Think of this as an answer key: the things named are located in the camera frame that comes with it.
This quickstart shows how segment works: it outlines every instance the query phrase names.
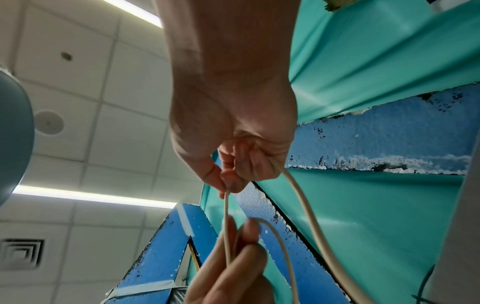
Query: drop ceiling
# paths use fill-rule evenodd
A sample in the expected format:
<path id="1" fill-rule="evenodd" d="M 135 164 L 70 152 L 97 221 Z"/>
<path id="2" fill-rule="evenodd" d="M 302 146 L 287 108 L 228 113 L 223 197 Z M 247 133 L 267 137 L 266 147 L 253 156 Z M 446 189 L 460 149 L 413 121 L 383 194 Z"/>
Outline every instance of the drop ceiling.
<path id="1" fill-rule="evenodd" d="M 150 1 L 132 1 L 153 11 Z M 0 62 L 34 113 L 60 115 L 35 134 L 23 185 L 198 203 L 202 183 L 168 135 L 171 73 L 162 29 L 100 0 L 3 0 Z"/>

